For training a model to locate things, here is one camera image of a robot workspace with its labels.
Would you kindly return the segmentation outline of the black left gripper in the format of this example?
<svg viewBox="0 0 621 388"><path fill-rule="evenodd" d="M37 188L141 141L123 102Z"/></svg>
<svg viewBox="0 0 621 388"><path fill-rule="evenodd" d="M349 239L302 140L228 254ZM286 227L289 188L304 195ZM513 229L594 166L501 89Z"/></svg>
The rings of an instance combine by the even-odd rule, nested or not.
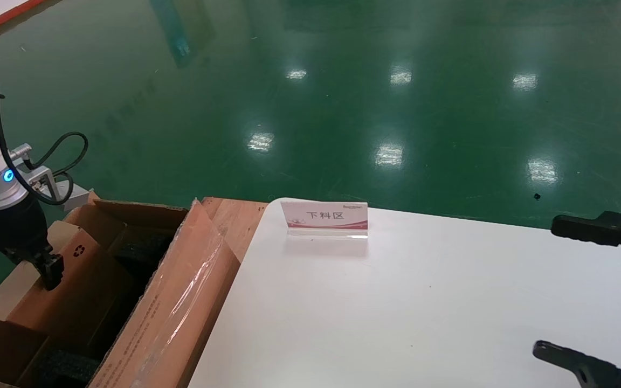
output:
<svg viewBox="0 0 621 388"><path fill-rule="evenodd" d="M14 262L33 263L45 290L50 292L61 284L64 258L51 253L45 214L32 194L10 208L0 209L0 251Z"/></svg>

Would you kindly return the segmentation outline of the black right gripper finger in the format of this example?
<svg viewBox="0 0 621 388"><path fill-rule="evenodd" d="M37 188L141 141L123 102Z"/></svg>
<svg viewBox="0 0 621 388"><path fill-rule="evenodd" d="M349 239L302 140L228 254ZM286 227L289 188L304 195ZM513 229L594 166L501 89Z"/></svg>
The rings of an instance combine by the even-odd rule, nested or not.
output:
<svg viewBox="0 0 621 388"><path fill-rule="evenodd" d="M553 235L596 245L621 245L621 213L604 211L596 219L559 214L551 224Z"/></svg>
<svg viewBox="0 0 621 388"><path fill-rule="evenodd" d="M603 359L548 341L535 342L533 356L571 372L581 387L621 387L621 368Z"/></svg>

